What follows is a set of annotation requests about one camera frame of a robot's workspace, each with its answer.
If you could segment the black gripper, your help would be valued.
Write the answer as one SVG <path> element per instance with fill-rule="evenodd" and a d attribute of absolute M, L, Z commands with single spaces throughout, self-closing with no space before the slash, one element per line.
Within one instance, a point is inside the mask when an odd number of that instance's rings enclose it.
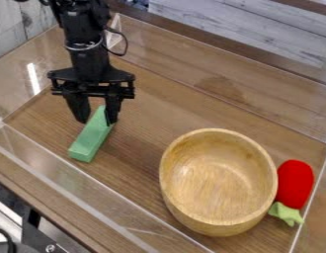
<path fill-rule="evenodd" d="M 89 97 L 107 97 L 107 124 L 114 125 L 122 110 L 121 99 L 135 98 L 137 76 L 111 64 L 105 45 L 95 48 L 70 47 L 68 52 L 72 66 L 48 73 L 52 92 L 64 96 L 75 119 L 83 124 L 91 114 Z"/>

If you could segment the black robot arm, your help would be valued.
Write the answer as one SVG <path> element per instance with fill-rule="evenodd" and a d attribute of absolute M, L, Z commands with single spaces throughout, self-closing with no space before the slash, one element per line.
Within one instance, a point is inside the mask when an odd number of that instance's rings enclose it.
<path fill-rule="evenodd" d="M 135 98 L 137 76 L 111 64 L 107 32 L 125 34 L 109 26 L 110 5 L 106 0 L 48 0 L 55 18 L 64 32 L 64 47 L 71 67 L 52 70 L 52 92 L 63 96 L 76 120 L 87 123 L 90 97 L 106 100 L 107 125 L 119 120 L 122 103 Z"/>

